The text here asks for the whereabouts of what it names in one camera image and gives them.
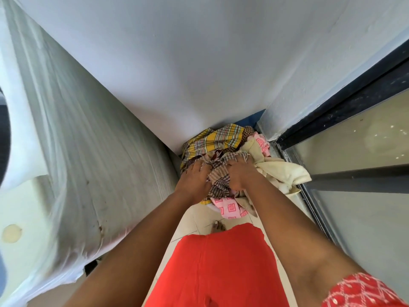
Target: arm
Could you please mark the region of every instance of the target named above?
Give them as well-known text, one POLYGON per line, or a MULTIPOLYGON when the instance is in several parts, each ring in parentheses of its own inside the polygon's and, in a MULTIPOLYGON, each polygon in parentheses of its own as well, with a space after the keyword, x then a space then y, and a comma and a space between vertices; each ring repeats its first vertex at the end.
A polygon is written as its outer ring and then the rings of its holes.
POLYGON ((242 158, 229 162, 230 187, 246 189, 300 307, 320 306, 331 287, 364 270, 242 158))
POLYGON ((144 218, 85 279, 64 307, 141 306, 181 217, 212 186, 211 169, 197 161, 175 192, 144 218))

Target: red sleeve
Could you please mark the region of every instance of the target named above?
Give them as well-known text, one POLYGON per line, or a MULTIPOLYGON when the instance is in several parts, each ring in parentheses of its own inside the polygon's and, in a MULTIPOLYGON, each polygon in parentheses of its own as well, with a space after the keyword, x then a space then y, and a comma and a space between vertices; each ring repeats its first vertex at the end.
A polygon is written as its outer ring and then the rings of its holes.
POLYGON ((394 291, 369 274, 354 274, 334 286, 321 307, 409 307, 394 291))

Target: clothes pile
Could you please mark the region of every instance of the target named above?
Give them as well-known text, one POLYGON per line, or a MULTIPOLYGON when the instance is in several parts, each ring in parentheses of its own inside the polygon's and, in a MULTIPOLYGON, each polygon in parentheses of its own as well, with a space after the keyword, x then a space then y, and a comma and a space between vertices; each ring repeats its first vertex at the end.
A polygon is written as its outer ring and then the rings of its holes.
POLYGON ((269 149, 266 138, 250 126, 228 124, 218 130, 207 128, 183 144, 180 170, 183 173, 196 160, 204 160, 212 166, 208 175, 212 187, 200 203, 217 207, 226 219, 238 219, 248 213, 257 217, 246 190, 235 191, 229 187, 229 160, 242 156, 247 161, 250 155, 258 172, 288 197, 299 193, 296 185, 311 180, 302 166, 271 157, 269 149))

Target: person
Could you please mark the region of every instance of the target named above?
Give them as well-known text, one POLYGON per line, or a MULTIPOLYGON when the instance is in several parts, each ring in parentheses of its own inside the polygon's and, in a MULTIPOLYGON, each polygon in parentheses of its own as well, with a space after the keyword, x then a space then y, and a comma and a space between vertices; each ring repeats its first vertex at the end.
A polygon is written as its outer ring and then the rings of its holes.
MULTIPOLYGON (((103 259, 65 307, 141 306, 186 210, 206 197, 210 165, 196 161, 172 193, 103 259)), ((246 189, 299 307, 406 306, 331 243, 285 195, 242 158, 228 163, 230 187, 246 189)), ((263 233, 243 224, 177 244, 146 306, 288 306, 263 233)))

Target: foot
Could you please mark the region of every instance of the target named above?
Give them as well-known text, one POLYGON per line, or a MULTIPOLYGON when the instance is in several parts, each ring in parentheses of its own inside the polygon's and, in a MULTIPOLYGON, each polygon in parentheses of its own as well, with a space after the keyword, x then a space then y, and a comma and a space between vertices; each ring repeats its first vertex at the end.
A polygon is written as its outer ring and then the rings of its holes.
POLYGON ((226 227, 223 225, 222 222, 220 221, 215 221, 212 225, 212 230, 211 230, 211 234, 215 233, 215 232, 224 232, 226 230, 226 227))

